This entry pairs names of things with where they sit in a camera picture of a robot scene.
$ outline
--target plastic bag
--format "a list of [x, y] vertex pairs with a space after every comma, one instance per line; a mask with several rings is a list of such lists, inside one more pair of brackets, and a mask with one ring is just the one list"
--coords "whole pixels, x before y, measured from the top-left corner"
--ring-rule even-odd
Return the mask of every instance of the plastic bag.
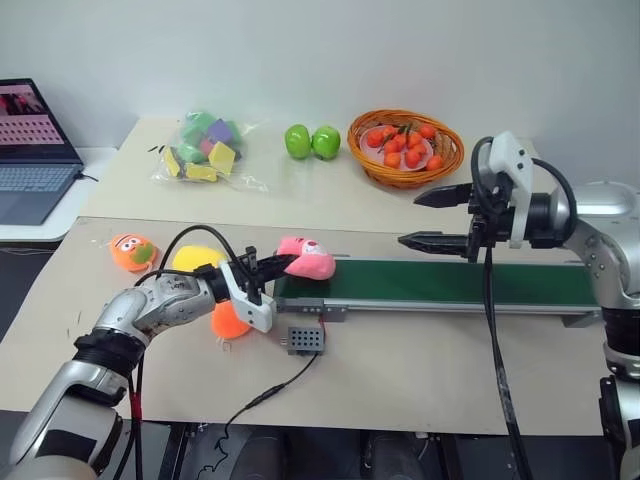
[[160, 151], [154, 180], [219, 183], [241, 190], [269, 192], [266, 182], [252, 173], [246, 158], [244, 134], [252, 127], [215, 118], [206, 111], [190, 112]]

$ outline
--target green conveyor belt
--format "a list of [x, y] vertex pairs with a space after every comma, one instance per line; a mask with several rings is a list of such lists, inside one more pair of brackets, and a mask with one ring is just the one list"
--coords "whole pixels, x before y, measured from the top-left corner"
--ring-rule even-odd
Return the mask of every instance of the green conveyor belt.
[[[454, 262], [337, 260], [330, 280], [283, 277], [275, 296], [434, 303], [482, 303], [482, 265]], [[494, 265], [502, 305], [596, 306], [582, 266]]]

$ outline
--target robotic arm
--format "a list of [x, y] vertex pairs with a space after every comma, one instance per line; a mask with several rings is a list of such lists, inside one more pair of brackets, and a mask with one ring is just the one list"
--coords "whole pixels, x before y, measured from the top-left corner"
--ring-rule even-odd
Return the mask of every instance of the robotic arm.
[[[600, 381], [604, 435], [619, 478], [640, 479], [640, 191], [597, 182], [572, 192], [555, 168], [532, 159], [510, 132], [480, 140], [471, 163], [473, 183], [436, 188], [415, 200], [436, 208], [468, 203], [469, 234], [416, 232], [399, 241], [470, 262], [477, 261], [481, 247], [499, 241], [512, 248], [523, 241], [533, 248], [565, 246], [576, 253], [605, 324], [604, 353], [612, 375]], [[532, 193], [534, 165], [547, 169], [562, 188]]]
[[161, 274], [120, 292], [105, 305], [90, 334], [48, 385], [18, 431], [10, 452], [10, 479], [93, 479], [109, 464], [122, 419], [113, 409], [151, 340], [189, 323], [230, 299], [238, 317], [263, 332], [271, 329], [275, 302], [266, 282], [295, 260], [278, 255], [256, 261], [255, 248], [238, 257], [244, 268], [221, 262], [195, 276]]

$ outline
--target white wall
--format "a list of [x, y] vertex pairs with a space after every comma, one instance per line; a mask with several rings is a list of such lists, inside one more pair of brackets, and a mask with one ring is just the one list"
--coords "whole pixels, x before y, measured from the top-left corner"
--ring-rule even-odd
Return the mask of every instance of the white wall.
[[346, 127], [405, 107], [512, 129], [574, 182], [640, 184], [638, 0], [3, 0], [0, 77], [32, 76], [76, 145], [142, 114]]

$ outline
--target orange basket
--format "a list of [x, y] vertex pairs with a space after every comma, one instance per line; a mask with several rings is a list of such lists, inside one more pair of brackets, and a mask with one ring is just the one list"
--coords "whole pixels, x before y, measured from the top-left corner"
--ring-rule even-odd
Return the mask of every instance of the orange basket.
[[[417, 129], [423, 123], [435, 127], [437, 133], [432, 142], [434, 154], [440, 155], [444, 166], [438, 170], [402, 171], [371, 160], [360, 149], [360, 137], [378, 125], [402, 126], [411, 124]], [[382, 183], [397, 188], [418, 188], [455, 172], [464, 159], [464, 145], [456, 132], [438, 120], [408, 110], [374, 110], [356, 118], [349, 127], [347, 137], [353, 156], [358, 159], [366, 174]]]

